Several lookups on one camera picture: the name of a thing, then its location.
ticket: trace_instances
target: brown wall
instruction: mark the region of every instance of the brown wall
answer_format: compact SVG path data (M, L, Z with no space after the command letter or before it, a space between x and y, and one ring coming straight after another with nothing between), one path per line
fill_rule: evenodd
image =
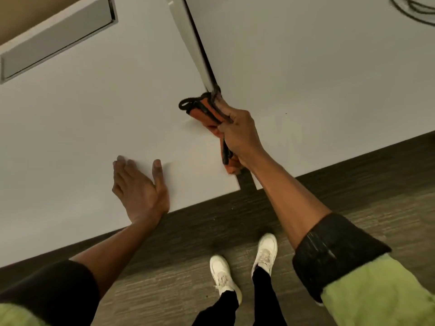
M0 45L78 0L0 0Z

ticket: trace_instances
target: foot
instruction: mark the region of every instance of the foot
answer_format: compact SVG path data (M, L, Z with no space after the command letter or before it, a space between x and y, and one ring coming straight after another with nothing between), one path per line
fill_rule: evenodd
M210 259L210 271L219 290L219 296L227 290L236 292L239 305L242 303L242 292L231 278L230 267L227 261L220 255L214 255Z
M278 242L273 234L267 233L258 242L257 257L252 267L251 277L254 275L255 268L258 266L269 275L272 274L273 263L278 253Z

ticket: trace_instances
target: person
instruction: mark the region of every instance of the person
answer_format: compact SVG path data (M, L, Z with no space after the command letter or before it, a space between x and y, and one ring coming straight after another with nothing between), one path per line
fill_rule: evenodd
M293 267L308 293L338 325L435 325L435 298L399 262L390 247L333 213L264 150L248 111L216 104L233 122L219 126L231 151L262 184L291 246ZM46 267L0 294L0 325L90 325L100 299L169 210L159 160L154 183L132 160L113 162L112 191L131 225L69 260ZM254 263L255 325L285 325L270 283L277 253L270 234ZM210 269L220 299L199 313L198 325L232 325L242 295L225 259Z

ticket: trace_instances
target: white shoe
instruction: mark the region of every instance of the white shoe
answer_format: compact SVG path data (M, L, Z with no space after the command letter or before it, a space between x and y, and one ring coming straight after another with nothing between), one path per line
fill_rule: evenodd
M215 287L219 290L219 296L227 290L236 292L237 301L240 305L242 303L242 291L231 278L230 266L226 259L220 255L212 256L210 259L210 271L216 283Z
M267 233L261 237L258 242L257 257L252 267L251 278L254 275L255 268L259 266L269 275L272 274L273 263L278 253L278 242L273 234Z

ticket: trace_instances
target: cord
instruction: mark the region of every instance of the cord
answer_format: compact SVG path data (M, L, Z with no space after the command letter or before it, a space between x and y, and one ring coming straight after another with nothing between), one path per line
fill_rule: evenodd
M422 4L422 3L414 1L414 0L404 0L404 1L407 3L410 10L412 10L413 12L415 12L417 14L435 15L435 7L431 7L429 5L425 5L425 4ZM430 25L430 26L435 26L435 22L428 22L426 20L423 20L423 19L420 19L418 17L411 15L409 12L407 12L406 10L401 8L401 6L395 0L390 0L390 2L397 10L399 10L400 13L415 20L416 22L420 22L422 24L426 24L426 25Z

